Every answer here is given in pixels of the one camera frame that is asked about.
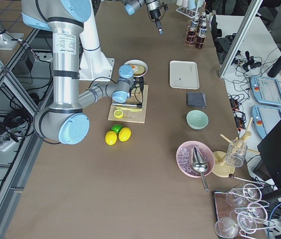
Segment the wooden stick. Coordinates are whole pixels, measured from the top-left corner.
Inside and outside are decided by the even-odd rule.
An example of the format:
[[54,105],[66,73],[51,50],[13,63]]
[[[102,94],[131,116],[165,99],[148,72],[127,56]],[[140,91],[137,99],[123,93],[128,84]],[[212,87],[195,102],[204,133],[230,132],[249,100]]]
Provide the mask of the wooden stick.
[[250,118],[249,123],[248,123],[248,126],[246,126],[245,131],[249,131],[249,129],[250,129],[250,127],[251,127],[251,124],[252,124],[252,121],[253,121],[253,117]]
[[[220,134],[220,136],[222,137],[222,138],[224,138],[226,141],[228,141],[229,143],[231,142],[231,140],[229,140],[225,135],[223,135],[223,134]],[[256,151],[256,150],[252,150],[252,149],[247,149],[248,151],[250,151],[250,152],[252,152],[252,153],[256,153],[256,154],[260,154],[260,152],[258,152],[258,151]]]
[[229,140],[226,136],[224,136],[223,134],[220,134],[220,136],[222,137],[222,138],[224,138],[226,141],[228,141],[228,142],[231,142],[231,140]]
[[252,152],[252,153],[256,153],[256,154],[260,154],[260,152],[256,151],[256,150],[252,150],[248,148],[248,151]]

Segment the white plate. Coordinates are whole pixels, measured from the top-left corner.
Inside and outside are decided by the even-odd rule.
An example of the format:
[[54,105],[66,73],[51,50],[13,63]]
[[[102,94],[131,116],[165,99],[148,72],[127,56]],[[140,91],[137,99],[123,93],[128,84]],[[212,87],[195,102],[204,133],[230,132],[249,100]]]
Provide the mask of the white plate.
[[193,61],[170,62],[170,86],[179,89],[199,89],[198,68]]
[[141,61],[141,60],[130,60],[130,61],[127,61],[127,62],[124,63],[124,65],[128,65],[128,64],[140,65],[140,66],[145,67],[145,72],[144,72],[144,74],[142,74],[142,75],[140,75],[140,76],[135,76],[135,77],[142,77],[142,76],[144,76],[144,75],[147,73],[147,71],[148,71],[148,66],[147,66],[147,64],[146,64],[145,62]]

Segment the gray cloth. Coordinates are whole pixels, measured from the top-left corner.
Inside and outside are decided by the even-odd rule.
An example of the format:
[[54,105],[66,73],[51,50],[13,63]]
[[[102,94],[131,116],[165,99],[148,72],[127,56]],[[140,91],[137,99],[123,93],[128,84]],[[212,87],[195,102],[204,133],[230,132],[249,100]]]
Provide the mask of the gray cloth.
[[187,92],[187,105],[191,107],[206,107],[205,93]]

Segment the small wooden board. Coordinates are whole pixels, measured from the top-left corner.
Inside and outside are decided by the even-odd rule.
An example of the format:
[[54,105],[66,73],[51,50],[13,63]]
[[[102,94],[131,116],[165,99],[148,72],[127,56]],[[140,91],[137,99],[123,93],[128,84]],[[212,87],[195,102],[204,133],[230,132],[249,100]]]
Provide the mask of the small wooden board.
[[[131,112],[123,110],[124,116],[120,119],[115,118],[114,111],[117,106],[110,106],[109,114],[108,114],[108,120],[112,121],[119,121],[119,122],[132,122],[132,123],[145,123],[145,117],[146,117],[146,108],[147,108],[147,96],[148,96],[148,85],[144,85],[144,99],[142,103],[142,111],[140,112]],[[137,99],[139,101],[142,100],[141,94],[137,95]],[[134,96],[131,98],[128,98],[126,101],[126,104],[137,104],[139,103]]]

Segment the wine glass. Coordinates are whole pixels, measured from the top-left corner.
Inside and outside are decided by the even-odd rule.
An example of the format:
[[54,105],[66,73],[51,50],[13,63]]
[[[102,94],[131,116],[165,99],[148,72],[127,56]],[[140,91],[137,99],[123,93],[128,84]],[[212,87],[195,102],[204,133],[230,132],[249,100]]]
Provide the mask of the wine glass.
[[256,203],[261,201],[262,187],[253,183],[247,183],[242,188],[231,188],[225,196],[226,202],[233,207],[243,207],[247,201]]
[[241,230],[249,232],[256,228],[256,222],[248,212],[239,212],[234,218],[220,218],[214,225],[217,235],[226,239],[235,238]]
[[259,203],[249,203],[247,207],[235,208],[233,209],[229,216],[233,217],[233,213],[238,214],[240,212],[248,212],[256,223],[264,223],[268,219],[268,213],[265,210],[265,207]]

